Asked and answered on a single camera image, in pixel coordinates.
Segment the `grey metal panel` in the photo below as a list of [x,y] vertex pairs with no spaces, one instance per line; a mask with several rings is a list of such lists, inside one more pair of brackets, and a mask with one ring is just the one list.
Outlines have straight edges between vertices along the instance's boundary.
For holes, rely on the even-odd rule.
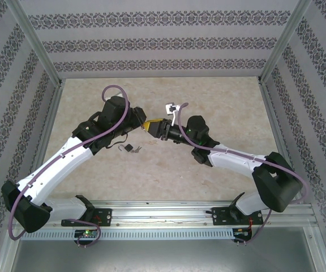
[[24,241],[12,272],[316,272],[305,247],[263,241]]

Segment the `aluminium side rail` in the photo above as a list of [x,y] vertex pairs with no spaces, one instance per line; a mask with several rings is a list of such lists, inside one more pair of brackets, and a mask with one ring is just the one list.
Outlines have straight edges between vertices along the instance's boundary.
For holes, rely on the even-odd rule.
[[294,169],[294,167],[292,166],[292,163],[290,161],[286,146],[285,146],[284,138],[281,134],[280,125],[279,125],[278,119],[276,117],[271,99],[269,97],[269,93],[267,91],[265,84],[261,82],[259,77],[258,77],[258,84],[259,84],[260,92],[261,92],[263,102],[265,105],[265,109],[267,111],[269,123],[270,123],[271,129],[272,129],[272,133],[274,136],[274,140],[276,143],[278,153],[280,153],[285,158],[285,160],[288,162],[288,164],[291,166],[291,168]]
[[62,79],[59,86],[56,86],[54,90],[54,95],[51,99],[48,114],[45,119],[43,131],[41,133],[41,137],[37,145],[37,150],[35,153],[35,157],[33,159],[33,164],[30,168],[29,175],[33,174],[44,163],[44,158],[46,155],[47,147],[53,130],[53,125],[58,112],[58,107],[61,101],[61,96],[62,96],[63,89],[65,87],[65,83],[66,83],[66,79]]

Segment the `aluminium mounting rail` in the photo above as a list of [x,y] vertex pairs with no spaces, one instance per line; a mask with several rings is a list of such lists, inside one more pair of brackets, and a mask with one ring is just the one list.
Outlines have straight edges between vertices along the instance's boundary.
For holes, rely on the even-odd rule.
[[[92,201],[101,209],[112,209],[111,228],[213,228],[213,207],[226,207],[229,201]],[[317,227],[311,204],[289,205],[284,212],[272,212],[270,227]]]

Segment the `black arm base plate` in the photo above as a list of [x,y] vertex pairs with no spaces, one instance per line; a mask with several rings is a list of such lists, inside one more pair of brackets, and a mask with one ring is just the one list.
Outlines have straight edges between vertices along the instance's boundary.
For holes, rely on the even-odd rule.
[[211,213],[214,226],[246,226],[250,223],[253,225],[263,224],[263,217],[259,216],[260,211],[245,215],[236,207],[213,207]]
[[109,227],[111,225],[112,209],[87,210],[79,219],[64,219],[62,227]]

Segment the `aluminium frame post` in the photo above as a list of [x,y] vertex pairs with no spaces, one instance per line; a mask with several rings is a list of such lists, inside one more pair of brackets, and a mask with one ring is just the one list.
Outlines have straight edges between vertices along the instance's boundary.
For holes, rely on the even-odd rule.
[[326,246],[319,227],[303,228],[316,272],[326,272]]
[[0,272],[12,272],[20,240],[12,240],[8,231],[5,232],[0,250]]
[[263,71],[258,77],[260,85],[263,85],[267,81],[268,77],[270,76],[272,70],[277,64],[282,52],[286,48],[289,40],[291,39],[293,33],[295,32],[295,29],[297,28],[299,22],[301,21],[302,17],[307,11],[311,2],[312,0],[298,0],[298,3],[295,9],[293,10],[292,14],[290,15],[288,22],[284,27],[283,32],[281,33],[279,39],[277,40],[277,43],[275,44],[263,68]]
[[28,15],[23,9],[22,4],[19,0],[4,0],[7,7],[13,14],[18,25],[24,32],[25,37],[27,38],[30,46],[35,51],[39,60],[41,61],[45,71],[52,80],[55,86],[60,85],[62,82],[61,77],[58,75],[58,72],[50,59],[42,41],[40,40],[36,30],[34,29]]

